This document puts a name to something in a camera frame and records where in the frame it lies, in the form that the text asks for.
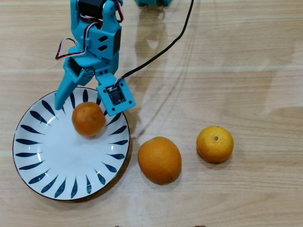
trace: blue leaf pattern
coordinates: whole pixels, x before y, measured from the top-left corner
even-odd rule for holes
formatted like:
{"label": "blue leaf pattern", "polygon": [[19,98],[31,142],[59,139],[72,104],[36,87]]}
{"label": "blue leaf pattern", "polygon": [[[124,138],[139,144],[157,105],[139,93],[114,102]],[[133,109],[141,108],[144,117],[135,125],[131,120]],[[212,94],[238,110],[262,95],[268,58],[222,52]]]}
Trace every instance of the blue leaf pattern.
{"label": "blue leaf pattern", "polygon": [[122,140],[122,141],[118,141],[118,142],[115,142],[115,143],[110,143],[110,144],[117,144],[117,145],[124,145],[128,142],[128,140]]}
{"label": "blue leaf pattern", "polygon": [[111,121],[110,123],[108,123],[107,126],[109,126],[110,124],[112,124],[112,123],[118,121],[118,119],[119,119],[120,116],[121,116],[121,113],[118,113],[118,114],[112,119],[112,121]]}
{"label": "blue leaf pattern", "polygon": [[115,159],[123,159],[125,158],[125,156],[123,154],[116,154],[116,155],[110,155],[111,157],[114,157]]}
{"label": "blue leaf pattern", "polygon": [[36,134],[41,134],[41,135],[44,135],[42,133],[39,133],[38,131],[36,131],[35,129],[33,129],[32,127],[29,127],[27,125],[21,125],[21,128],[25,129],[26,131],[28,132],[31,132],[31,133],[36,133]]}
{"label": "blue leaf pattern", "polygon": [[24,167],[21,167],[19,168],[19,170],[28,170],[28,169],[32,169],[32,168],[35,168],[37,167],[38,165],[42,164],[45,160],[43,160],[42,162],[38,162],[36,164],[32,164],[32,165],[29,165],[29,166],[24,166]]}
{"label": "blue leaf pattern", "polygon": [[42,105],[45,107],[45,109],[48,110],[48,112],[50,112],[53,116],[55,116],[57,118],[57,116],[55,115],[55,112],[53,111],[51,106],[46,101],[42,100]]}
{"label": "blue leaf pattern", "polygon": [[103,164],[106,166],[106,168],[107,168],[110,172],[112,172],[112,173],[116,173],[116,172],[117,172],[116,168],[114,168],[114,167],[112,167],[112,166],[110,166],[110,165],[108,165],[108,164],[105,164],[105,163],[103,163]]}
{"label": "blue leaf pattern", "polygon": [[30,114],[35,117],[38,121],[43,122],[45,124],[48,124],[47,121],[36,111],[30,111]]}
{"label": "blue leaf pattern", "polygon": [[111,135],[116,135],[116,134],[120,134],[122,132],[124,132],[124,130],[127,128],[127,126],[122,126],[120,129],[118,129],[117,131],[115,131],[114,133],[110,134]]}
{"label": "blue leaf pattern", "polygon": [[53,179],[47,186],[45,186],[42,189],[41,193],[47,192],[52,187],[52,185],[55,183],[55,181],[57,180],[57,177],[58,177],[58,175],[55,177],[55,179]]}
{"label": "blue leaf pattern", "polygon": [[63,110],[64,114],[66,115],[65,110],[64,110],[64,107],[63,107],[63,106],[62,106],[62,110]]}
{"label": "blue leaf pattern", "polygon": [[75,106],[75,96],[74,96],[74,93],[71,93],[70,98],[71,98],[71,105],[72,105],[73,108],[75,108],[76,106]]}
{"label": "blue leaf pattern", "polygon": [[74,198],[74,196],[77,194],[77,191],[78,191],[78,184],[77,184],[77,178],[76,178],[74,186],[71,191],[71,198]]}
{"label": "blue leaf pattern", "polygon": [[61,184],[61,186],[58,188],[57,192],[55,193],[55,198],[57,198],[59,195],[61,195],[62,192],[64,191],[65,181],[66,181],[66,179],[63,181],[63,183]]}
{"label": "blue leaf pattern", "polygon": [[105,178],[103,176],[101,176],[101,174],[98,173],[97,171],[96,171],[96,173],[97,173],[98,179],[100,180],[101,184],[105,185]]}
{"label": "blue leaf pattern", "polygon": [[16,141],[18,143],[22,143],[25,145],[34,145],[34,144],[38,144],[39,142],[35,142],[35,141],[31,141],[31,140],[25,140],[25,139],[16,139]]}
{"label": "blue leaf pattern", "polygon": [[87,176],[86,176],[86,190],[87,190],[88,194],[91,193],[91,184],[90,184],[89,179],[87,178]]}
{"label": "blue leaf pattern", "polygon": [[101,99],[97,98],[96,103],[97,103],[97,105],[100,105],[100,103],[101,103]]}
{"label": "blue leaf pattern", "polygon": [[31,156],[34,156],[34,155],[40,154],[40,153],[18,153],[18,154],[16,154],[16,156],[18,156],[18,157],[31,157]]}
{"label": "blue leaf pattern", "polygon": [[48,170],[46,172],[40,174],[39,176],[34,177],[33,179],[31,179],[28,182],[28,184],[37,183],[37,182],[41,181],[43,179],[43,177],[45,177],[47,172],[48,172]]}
{"label": "blue leaf pattern", "polygon": [[84,91],[83,91],[83,102],[85,103],[85,102],[87,102],[89,100],[89,95],[88,95],[88,93],[87,93],[87,90],[85,89]]}

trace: ceramic plate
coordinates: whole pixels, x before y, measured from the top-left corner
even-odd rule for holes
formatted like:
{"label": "ceramic plate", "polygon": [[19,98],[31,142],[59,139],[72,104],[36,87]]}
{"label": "ceramic plate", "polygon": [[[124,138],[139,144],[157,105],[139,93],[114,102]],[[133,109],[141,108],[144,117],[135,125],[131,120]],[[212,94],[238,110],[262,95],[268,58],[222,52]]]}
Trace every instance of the ceramic plate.
{"label": "ceramic plate", "polygon": [[[55,92],[37,101],[21,119],[13,157],[22,180],[35,192],[57,200],[89,196],[105,187],[124,164],[130,133],[123,113],[110,117],[97,91],[78,87],[59,111]],[[93,139],[80,136],[71,122],[82,102],[100,105],[106,127]]]}

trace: wooden table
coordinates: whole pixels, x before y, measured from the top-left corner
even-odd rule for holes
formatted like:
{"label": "wooden table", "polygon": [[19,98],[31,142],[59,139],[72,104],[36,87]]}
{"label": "wooden table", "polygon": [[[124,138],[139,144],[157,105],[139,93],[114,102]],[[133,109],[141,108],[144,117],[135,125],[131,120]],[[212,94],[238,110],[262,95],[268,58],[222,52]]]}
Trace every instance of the wooden table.
{"label": "wooden table", "polygon": [[[189,4],[153,9],[125,0],[116,75],[172,42]],[[12,159],[22,115],[62,79],[54,57],[71,36],[69,0],[1,0],[0,10],[0,226],[303,226],[302,0],[196,0],[183,38],[128,79],[137,107],[126,112],[133,139],[123,170],[78,202],[36,194]],[[196,154],[209,125],[234,136],[226,163]],[[138,148],[154,136],[182,154],[182,174],[166,186],[148,181],[137,163]]]}

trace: robotic arm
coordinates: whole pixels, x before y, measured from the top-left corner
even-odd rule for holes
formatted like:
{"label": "robotic arm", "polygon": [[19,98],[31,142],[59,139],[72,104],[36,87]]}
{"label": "robotic arm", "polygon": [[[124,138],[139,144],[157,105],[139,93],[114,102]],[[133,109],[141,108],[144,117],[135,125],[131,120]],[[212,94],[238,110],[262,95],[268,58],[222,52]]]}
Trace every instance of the robotic arm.
{"label": "robotic arm", "polygon": [[[64,39],[56,57],[58,60],[65,58],[65,75],[55,96],[57,110],[78,85],[85,86],[94,76],[99,85],[98,98],[103,101],[108,115],[136,105],[124,79],[114,86],[114,74],[119,65],[122,5],[123,0],[71,0],[71,32],[77,43],[74,41],[76,46],[60,56]],[[117,10],[121,20],[116,17]]]}

